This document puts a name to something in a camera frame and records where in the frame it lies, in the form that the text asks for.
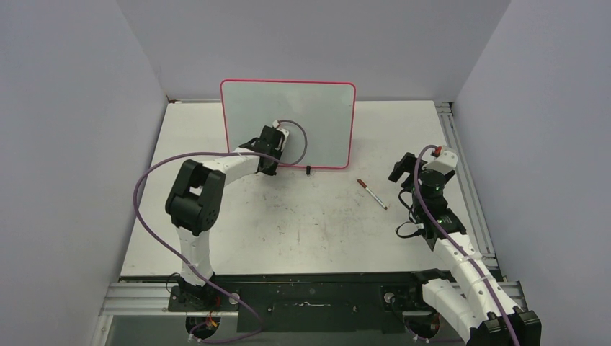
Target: table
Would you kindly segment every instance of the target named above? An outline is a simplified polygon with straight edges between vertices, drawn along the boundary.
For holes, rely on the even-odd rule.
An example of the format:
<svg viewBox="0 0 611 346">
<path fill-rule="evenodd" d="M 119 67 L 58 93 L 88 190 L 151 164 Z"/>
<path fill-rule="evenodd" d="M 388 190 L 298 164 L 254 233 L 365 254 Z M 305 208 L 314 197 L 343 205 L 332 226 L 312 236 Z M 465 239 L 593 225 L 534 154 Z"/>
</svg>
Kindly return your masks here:
<svg viewBox="0 0 611 346">
<path fill-rule="evenodd" d="M 260 130 L 253 129 L 253 136 Z M 304 169 L 279 168 L 274 177 L 250 175 L 225 188 L 218 221 L 210 230 L 215 272 L 449 270 L 422 238 L 400 239 L 394 232 L 407 220 L 407 210 L 397 200 L 399 184 L 389 182 L 388 175 L 407 151 L 418 154 L 428 144 L 445 144 L 433 102 L 357 102 L 348 168 L 313 170 L 311 176 Z M 226 152 L 220 103 L 168 105 L 152 161 L 189 151 Z M 179 238 L 164 203 L 181 164 L 182 160 L 167 164 L 148 178 L 140 206 L 151 228 L 177 249 Z M 358 185 L 357 178 L 388 210 Z M 473 236 L 456 179 L 446 187 L 445 197 Z M 413 231 L 413 225 L 402 229 L 405 234 Z M 180 260 L 136 222 L 121 276 L 167 276 L 180 269 Z"/>
</svg>

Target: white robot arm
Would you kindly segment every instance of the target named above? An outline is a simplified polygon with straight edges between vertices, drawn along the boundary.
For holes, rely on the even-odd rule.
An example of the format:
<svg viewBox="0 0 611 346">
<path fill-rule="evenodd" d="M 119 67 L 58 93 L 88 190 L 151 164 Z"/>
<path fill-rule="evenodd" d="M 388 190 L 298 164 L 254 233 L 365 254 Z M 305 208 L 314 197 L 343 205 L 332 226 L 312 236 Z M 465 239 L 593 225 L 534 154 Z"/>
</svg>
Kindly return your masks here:
<svg viewBox="0 0 611 346">
<path fill-rule="evenodd" d="M 275 122 L 274 127 L 265 126 L 260 137 L 240 146 L 232 156 L 202 163 L 193 160 L 183 163 L 166 202 L 166 212 L 176 226 L 180 252 L 190 263 L 183 263 L 180 273 L 186 283 L 194 287 L 205 285 L 189 266 L 195 267 L 207 279 L 214 274 L 208 230 L 218 217 L 223 188 L 249 174 L 275 175 L 277 162 L 252 153 L 280 159 L 288 136 L 289 131 Z"/>
<path fill-rule="evenodd" d="M 407 153 L 395 164 L 389 177 L 390 181 L 397 182 L 404 172 L 420 172 L 417 191 L 411 176 L 401 185 L 402 192 L 412 194 L 413 204 L 406 207 L 414 215 L 414 222 L 419 224 L 416 234 L 422 235 L 431 250 L 450 268 L 464 295 L 458 294 L 449 280 L 438 275 L 439 271 L 432 270 L 420 275 L 423 278 L 422 299 L 444 316 L 467 345 L 497 345 L 495 342 L 506 345 L 509 340 L 515 343 L 516 339 L 540 339 L 540 321 L 536 314 L 522 311 L 497 283 L 481 260 L 481 253 L 474 247 L 465 227 L 443 198 L 445 184 L 455 174 L 458 154 L 451 148 L 440 146 L 433 156 L 433 161 L 420 161 L 420 167 L 416 167 L 418 160 L 415 155 Z M 439 231 L 438 226 L 445 230 L 445 234 Z M 509 328 L 504 326 L 506 320 L 501 319 L 502 315 L 509 316 L 512 331 L 522 335 L 511 335 Z M 522 345 L 538 343 L 523 342 Z"/>
</svg>

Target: white wall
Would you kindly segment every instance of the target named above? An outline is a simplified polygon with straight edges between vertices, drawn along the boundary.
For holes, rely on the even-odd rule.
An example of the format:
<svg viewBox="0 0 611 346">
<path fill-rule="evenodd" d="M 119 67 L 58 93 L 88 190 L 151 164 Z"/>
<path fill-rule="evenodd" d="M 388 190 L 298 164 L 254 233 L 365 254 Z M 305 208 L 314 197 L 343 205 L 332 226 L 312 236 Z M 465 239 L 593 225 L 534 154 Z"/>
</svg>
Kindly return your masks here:
<svg viewBox="0 0 611 346">
<path fill-rule="evenodd" d="M 0 344 L 88 345 L 164 108 L 115 1 L 0 1 Z"/>
<path fill-rule="evenodd" d="M 543 345 L 611 345 L 611 1 L 513 0 L 454 106 Z"/>
<path fill-rule="evenodd" d="M 118 0 L 172 98 L 225 78 L 345 80 L 360 99 L 454 100 L 509 0 Z"/>
</svg>

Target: marker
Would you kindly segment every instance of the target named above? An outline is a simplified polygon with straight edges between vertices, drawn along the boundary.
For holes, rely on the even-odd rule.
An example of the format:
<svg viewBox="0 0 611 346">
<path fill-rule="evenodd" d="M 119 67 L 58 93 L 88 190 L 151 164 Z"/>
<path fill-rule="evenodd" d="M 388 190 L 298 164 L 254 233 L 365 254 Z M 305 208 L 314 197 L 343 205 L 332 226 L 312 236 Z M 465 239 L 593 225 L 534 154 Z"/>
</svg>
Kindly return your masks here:
<svg viewBox="0 0 611 346">
<path fill-rule="evenodd" d="M 367 184 L 365 184 L 365 182 L 363 182 L 361 179 L 357 179 L 357 182 L 361 184 L 361 186 L 363 186 L 365 190 L 367 190 L 371 197 L 377 200 L 377 202 L 382 206 L 382 208 L 384 208 L 385 210 L 388 209 L 388 207 L 384 205 L 384 203 L 382 203 L 382 200 L 378 198 L 378 196 L 376 196 L 375 193 L 373 193 L 373 191 L 369 187 L 367 187 Z"/>
</svg>

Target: screw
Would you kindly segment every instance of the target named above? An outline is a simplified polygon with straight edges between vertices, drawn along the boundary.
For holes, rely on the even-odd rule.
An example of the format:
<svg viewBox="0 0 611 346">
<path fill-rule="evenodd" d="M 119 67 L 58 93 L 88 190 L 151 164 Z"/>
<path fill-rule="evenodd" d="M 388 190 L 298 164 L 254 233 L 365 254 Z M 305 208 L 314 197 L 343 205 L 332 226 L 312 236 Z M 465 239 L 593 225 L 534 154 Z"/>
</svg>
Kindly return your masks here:
<svg viewBox="0 0 611 346">
<path fill-rule="evenodd" d="M 232 296 L 234 296 L 234 297 L 236 297 L 237 299 L 240 299 L 240 295 L 239 295 L 239 294 L 237 294 L 237 293 L 232 293 L 231 295 L 232 295 Z M 231 297 L 229 297 L 229 303 L 230 303 L 231 305 L 236 305 L 236 304 L 238 303 L 238 301 L 237 301 L 237 300 L 235 300 L 235 299 L 233 299 L 233 298 L 231 298 Z"/>
<path fill-rule="evenodd" d="M 391 299 L 392 299 L 392 298 L 394 298 L 394 296 L 395 296 L 395 294 L 394 294 L 394 293 L 392 293 L 392 292 L 388 292 L 388 293 L 386 293 L 386 294 L 384 295 L 384 301 L 385 301 L 387 304 L 390 304 L 390 303 L 391 303 Z"/>
</svg>

